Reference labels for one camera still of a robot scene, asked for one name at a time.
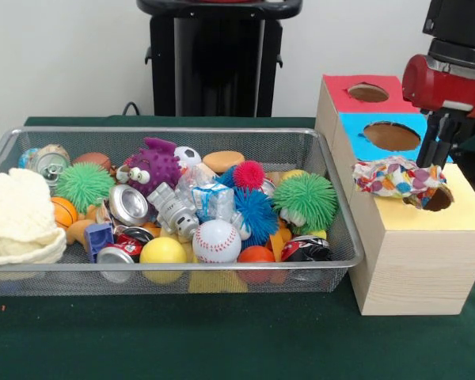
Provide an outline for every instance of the red box top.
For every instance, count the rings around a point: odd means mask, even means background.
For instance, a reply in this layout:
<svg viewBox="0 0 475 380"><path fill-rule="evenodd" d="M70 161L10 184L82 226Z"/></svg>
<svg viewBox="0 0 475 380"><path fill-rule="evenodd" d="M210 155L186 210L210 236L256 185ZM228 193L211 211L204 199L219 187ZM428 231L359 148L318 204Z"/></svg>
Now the red box top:
<svg viewBox="0 0 475 380"><path fill-rule="evenodd" d="M324 75L336 110L342 113L418 113L403 99L401 82L385 75Z"/></svg>

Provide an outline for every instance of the black cable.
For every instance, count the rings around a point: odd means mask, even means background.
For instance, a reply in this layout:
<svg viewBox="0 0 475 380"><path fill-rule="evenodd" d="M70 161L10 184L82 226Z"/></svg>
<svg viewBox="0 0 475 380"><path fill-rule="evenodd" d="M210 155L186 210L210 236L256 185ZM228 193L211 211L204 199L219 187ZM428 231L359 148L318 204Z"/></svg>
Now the black cable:
<svg viewBox="0 0 475 380"><path fill-rule="evenodd" d="M137 116L141 116L141 112L139 112L139 108L137 107L137 104L134 103L133 101L129 101L129 102L127 103L127 105L125 106L125 109L123 110L123 113L122 113L123 116L127 115L128 109L129 109L130 107L132 107L132 108L134 109L135 114L136 114Z"/></svg>

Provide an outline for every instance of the cream knit fabric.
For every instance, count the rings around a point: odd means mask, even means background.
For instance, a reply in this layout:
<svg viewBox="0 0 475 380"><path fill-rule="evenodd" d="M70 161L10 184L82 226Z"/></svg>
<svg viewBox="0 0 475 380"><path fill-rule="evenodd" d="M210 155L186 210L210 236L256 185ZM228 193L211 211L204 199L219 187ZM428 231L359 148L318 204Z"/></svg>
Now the cream knit fabric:
<svg viewBox="0 0 475 380"><path fill-rule="evenodd" d="M65 248L44 178L27 169L0 173L0 265L54 263Z"/></svg>

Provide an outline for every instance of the red spiky ball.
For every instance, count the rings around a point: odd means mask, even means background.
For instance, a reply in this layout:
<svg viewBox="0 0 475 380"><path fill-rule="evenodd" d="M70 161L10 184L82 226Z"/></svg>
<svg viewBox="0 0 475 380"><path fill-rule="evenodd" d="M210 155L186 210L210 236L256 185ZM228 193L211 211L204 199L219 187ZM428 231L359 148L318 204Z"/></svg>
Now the red spiky ball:
<svg viewBox="0 0 475 380"><path fill-rule="evenodd" d="M245 161L236 166L233 177L234 183L239 188L253 190L262 187L266 174L258 162Z"/></svg>

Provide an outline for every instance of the yellow box top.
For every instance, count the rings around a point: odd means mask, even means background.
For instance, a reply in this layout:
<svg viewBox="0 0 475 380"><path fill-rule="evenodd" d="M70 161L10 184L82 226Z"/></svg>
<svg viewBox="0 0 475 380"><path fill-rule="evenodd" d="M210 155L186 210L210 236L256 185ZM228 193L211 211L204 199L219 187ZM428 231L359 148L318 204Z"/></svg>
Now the yellow box top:
<svg viewBox="0 0 475 380"><path fill-rule="evenodd" d="M454 203L439 212L418 210L401 199L375 197L386 230L475 231L475 191L455 164L443 170Z"/></svg>

